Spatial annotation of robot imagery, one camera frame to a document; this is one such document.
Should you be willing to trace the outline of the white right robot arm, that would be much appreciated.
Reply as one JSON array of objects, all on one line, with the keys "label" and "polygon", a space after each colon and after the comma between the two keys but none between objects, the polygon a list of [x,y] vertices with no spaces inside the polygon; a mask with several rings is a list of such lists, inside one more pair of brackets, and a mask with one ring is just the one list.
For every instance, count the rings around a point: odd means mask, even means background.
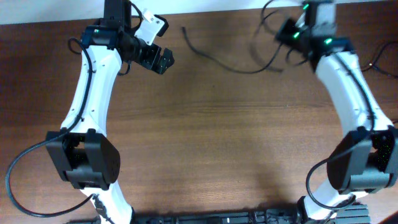
[{"label": "white right robot arm", "polygon": [[397,129],[383,113],[366,83],[351,41],[336,36],[333,1],[304,1],[303,15],[286,20],[276,39],[299,51],[328,90],[343,138],[322,160],[327,178],[309,190],[285,216],[289,223],[368,223],[358,199],[397,182]]}]

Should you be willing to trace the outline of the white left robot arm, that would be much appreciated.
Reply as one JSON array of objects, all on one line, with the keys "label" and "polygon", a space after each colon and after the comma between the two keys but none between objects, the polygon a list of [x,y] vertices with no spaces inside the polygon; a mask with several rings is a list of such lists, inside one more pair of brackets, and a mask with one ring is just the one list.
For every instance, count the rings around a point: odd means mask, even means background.
[{"label": "white left robot arm", "polygon": [[155,45],[168,22],[139,11],[132,26],[130,1],[106,1],[98,23],[82,33],[81,72],[69,112],[59,131],[47,133],[47,151],[60,178],[89,196],[101,223],[132,223],[134,210],[118,183],[121,156],[107,139],[109,102],[123,63],[163,74],[174,64],[171,50]]}]

